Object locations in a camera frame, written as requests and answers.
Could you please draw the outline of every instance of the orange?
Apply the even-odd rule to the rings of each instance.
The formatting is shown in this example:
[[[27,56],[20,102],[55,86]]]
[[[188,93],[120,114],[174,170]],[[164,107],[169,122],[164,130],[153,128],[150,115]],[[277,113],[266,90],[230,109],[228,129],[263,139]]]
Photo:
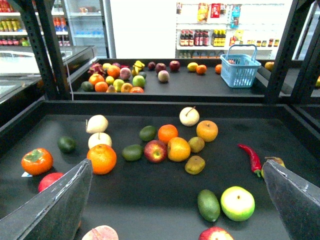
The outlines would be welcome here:
[[[196,126],[196,135],[206,143],[212,142],[218,135],[218,126],[209,120],[203,120]]]
[[[206,65],[199,65],[196,67],[196,73],[197,74],[205,74],[207,71]]]
[[[174,137],[168,142],[168,158],[174,162],[186,160],[191,153],[189,143],[182,137]]]
[[[91,160],[93,173],[98,175],[109,173],[117,163],[116,152],[107,144],[90,148],[86,158]]]
[[[175,126],[167,124],[160,127],[158,131],[158,138],[160,141],[168,144],[168,142],[175,137],[178,137],[178,129]]]
[[[107,73],[109,76],[113,77],[114,79],[117,79],[120,76],[120,67],[116,65],[111,65],[108,68]]]
[[[96,92],[105,93],[108,90],[108,84],[105,81],[97,82],[94,85],[94,90]]]
[[[217,66],[215,66],[215,73],[216,74],[221,74],[221,69],[222,69],[222,65],[218,64]]]
[[[93,85],[96,85],[97,83],[99,82],[104,82],[105,79],[103,76],[101,76],[100,74],[98,73],[94,73],[90,76],[89,78],[89,83],[93,84]]]

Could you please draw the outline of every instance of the green lime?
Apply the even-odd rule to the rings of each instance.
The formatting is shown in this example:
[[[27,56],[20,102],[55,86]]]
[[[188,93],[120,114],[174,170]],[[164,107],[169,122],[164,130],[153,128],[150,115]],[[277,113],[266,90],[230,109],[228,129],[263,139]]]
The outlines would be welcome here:
[[[208,189],[198,194],[198,209],[201,216],[209,222],[215,222],[220,216],[219,201],[216,195]]]
[[[134,144],[126,146],[122,150],[122,157],[129,162],[133,162],[139,160],[143,153],[144,148],[138,144]]]
[[[84,81],[83,83],[81,83],[81,88],[85,92],[94,92],[95,91],[95,86],[91,82],[88,82],[88,81]]]
[[[72,153],[76,149],[76,141],[70,136],[60,137],[57,144],[64,154]]]
[[[139,137],[142,141],[144,142],[149,142],[153,140],[157,135],[157,129],[155,126],[145,126],[144,128],[141,129],[139,133]]]

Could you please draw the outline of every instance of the yellow fruit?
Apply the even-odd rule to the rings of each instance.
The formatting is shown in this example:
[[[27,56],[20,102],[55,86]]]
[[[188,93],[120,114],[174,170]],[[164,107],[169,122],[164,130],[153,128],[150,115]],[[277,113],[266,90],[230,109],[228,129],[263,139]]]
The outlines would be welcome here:
[[[196,62],[190,62],[187,66],[190,72],[195,72],[197,70],[197,67],[198,67],[198,63]]]

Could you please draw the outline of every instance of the black tray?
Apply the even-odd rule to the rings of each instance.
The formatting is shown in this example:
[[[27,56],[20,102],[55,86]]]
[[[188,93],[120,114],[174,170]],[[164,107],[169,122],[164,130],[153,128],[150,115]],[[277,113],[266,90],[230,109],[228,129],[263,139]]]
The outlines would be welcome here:
[[[166,159],[151,164],[144,156],[136,162],[122,158],[125,146],[143,144],[139,131],[146,125],[174,124],[186,140],[195,136],[195,126],[179,121],[181,109],[194,105],[200,120],[212,120],[219,127],[216,140],[198,154],[206,160],[199,175],[186,173],[185,162]],[[320,134],[286,105],[44,101],[0,132],[0,218],[35,196],[45,175],[21,177],[23,155],[47,148],[55,161],[51,172],[65,173],[86,158],[90,135],[85,120],[96,114],[109,120],[106,132],[118,159],[112,172],[93,176],[76,240],[99,225],[113,227],[122,240],[195,240],[213,225],[239,240],[289,240],[263,179],[251,172],[249,158],[238,143],[251,146],[261,159],[281,157],[288,169],[320,186]],[[74,153],[59,151],[57,139],[62,135],[77,140]],[[216,223],[206,222],[197,208],[197,194],[210,189],[220,198],[231,186],[252,193],[256,203],[252,217],[234,222],[222,213]]]

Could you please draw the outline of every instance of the snack bag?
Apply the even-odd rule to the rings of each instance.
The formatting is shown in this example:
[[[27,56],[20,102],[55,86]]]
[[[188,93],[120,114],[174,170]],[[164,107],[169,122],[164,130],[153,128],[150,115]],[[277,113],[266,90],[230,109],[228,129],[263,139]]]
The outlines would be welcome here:
[[[198,23],[206,23],[208,20],[208,14],[209,14],[209,4],[199,3],[198,14],[197,14]]]

